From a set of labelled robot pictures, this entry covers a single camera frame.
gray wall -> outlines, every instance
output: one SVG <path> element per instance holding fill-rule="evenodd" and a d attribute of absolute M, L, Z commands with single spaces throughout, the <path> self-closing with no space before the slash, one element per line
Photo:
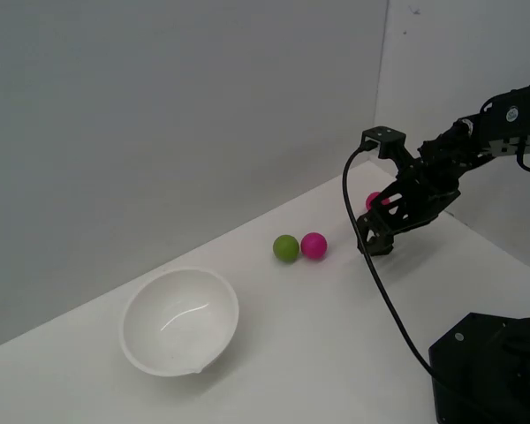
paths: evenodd
<path fill-rule="evenodd" d="M 405 132 L 411 152 L 529 84 L 530 0 L 390 0 L 375 121 Z M 530 266 L 530 174 L 496 159 L 460 190 L 449 211 Z"/>
<path fill-rule="evenodd" d="M 0 344 L 337 175 L 385 12 L 0 0 Z"/>

pink ball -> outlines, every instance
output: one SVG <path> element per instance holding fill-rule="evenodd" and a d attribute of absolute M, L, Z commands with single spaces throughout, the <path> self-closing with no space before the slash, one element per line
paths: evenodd
<path fill-rule="evenodd" d="M 322 234 L 310 232 L 300 242 L 300 250 L 307 258 L 317 261 L 326 254 L 328 242 Z"/>
<path fill-rule="evenodd" d="M 373 201 L 373 199 L 375 197 L 377 197 L 379 194 L 381 194 L 381 192 L 372 192 L 371 194 L 368 195 L 368 197 L 366 198 L 365 200 L 365 207 L 367 208 L 367 210 L 370 210 L 371 209 L 371 202 Z M 382 202 L 381 202 L 383 205 L 388 205 L 390 203 L 389 199 L 384 199 Z"/>

black wire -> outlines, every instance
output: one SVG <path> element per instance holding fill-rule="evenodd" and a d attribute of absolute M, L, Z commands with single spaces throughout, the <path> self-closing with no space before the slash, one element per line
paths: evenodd
<path fill-rule="evenodd" d="M 516 163 L 519 165 L 520 168 L 522 168 L 526 172 L 530 172 L 530 167 L 524 164 L 524 150 L 525 149 L 526 149 L 526 141 L 521 140 L 516 150 Z"/>
<path fill-rule="evenodd" d="M 432 377 L 432 379 L 437 382 L 440 386 L 442 386 L 444 389 L 449 391 L 451 394 L 456 396 L 459 400 L 464 402 L 466 405 L 470 406 L 473 410 L 478 412 L 481 416 L 484 418 L 487 418 L 494 424 L 501 424 L 500 421 L 498 421 L 491 413 L 489 413 L 486 409 L 484 409 L 482 406 L 476 404 L 473 402 L 470 398 L 465 396 L 464 394 L 460 393 L 459 391 L 453 389 L 422 357 L 420 352 L 418 352 L 418 349 L 414 345 L 412 339 L 410 338 L 408 332 L 406 331 L 405 325 L 400 319 L 400 316 L 398 315 L 397 309 L 395 309 L 395 306 L 392 304 L 392 301 L 390 300 L 389 294 L 387 294 L 387 291 L 382 285 L 381 278 L 379 277 L 379 274 L 377 273 L 377 270 L 375 268 L 375 265 L 373 264 L 373 261 L 371 260 L 371 255 L 367 251 L 366 241 L 363 240 L 360 234 L 360 229 L 357 225 L 357 222 L 355 220 L 355 214 L 353 213 L 352 204 L 350 202 L 350 196 L 347 191 L 347 174 L 350 170 L 350 167 L 352 166 L 352 162 L 355 159 L 357 155 L 359 155 L 361 152 L 365 151 L 363 148 L 358 148 L 355 150 L 352 155 L 349 157 L 347 162 L 345 163 L 344 167 L 344 174 L 342 175 L 342 190 L 344 192 L 344 203 L 345 203 L 345 209 L 347 210 L 347 215 L 350 217 L 350 221 L 352 222 L 353 230 L 355 231 L 355 235 L 357 236 L 358 242 L 361 247 L 361 252 L 363 253 L 363 257 L 365 258 L 365 262 L 367 263 L 367 266 L 369 267 L 369 271 L 371 271 L 371 275 L 373 276 L 373 279 L 375 280 L 375 284 L 377 284 L 377 288 L 379 289 L 379 292 L 381 293 L 382 299 L 384 300 L 385 304 L 387 305 L 387 308 L 390 311 L 390 314 L 392 315 L 393 319 L 395 320 L 395 323 L 397 324 L 398 330 L 400 331 L 400 334 L 402 334 L 403 339 L 406 341 L 406 344 L 410 348 L 411 352 L 413 353 L 414 357 L 419 361 L 419 363 L 422 365 L 422 367 L 426 370 L 426 372 Z"/>

white tabletop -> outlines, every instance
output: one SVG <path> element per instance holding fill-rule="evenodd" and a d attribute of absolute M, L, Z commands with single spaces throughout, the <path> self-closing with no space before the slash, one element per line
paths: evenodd
<path fill-rule="evenodd" d="M 358 213 L 391 181 L 372 163 L 350 177 Z M 355 248 L 340 186 L 321 185 L 0 346 L 0 423 L 435 422 L 431 382 Z M 276 236 L 310 231 L 329 241 L 322 262 L 273 258 Z M 530 316 L 530 268 L 445 214 L 375 262 L 424 354 L 468 312 Z M 117 320 L 142 282 L 186 265 L 231 282 L 238 331 L 200 375 L 145 375 L 120 351 Z"/>

green ball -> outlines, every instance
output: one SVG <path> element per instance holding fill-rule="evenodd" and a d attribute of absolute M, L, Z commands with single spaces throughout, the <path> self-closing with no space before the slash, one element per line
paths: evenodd
<path fill-rule="evenodd" d="M 279 261 L 295 262 L 299 257 L 299 250 L 299 242 L 293 236 L 279 236 L 273 243 L 273 253 Z"/>

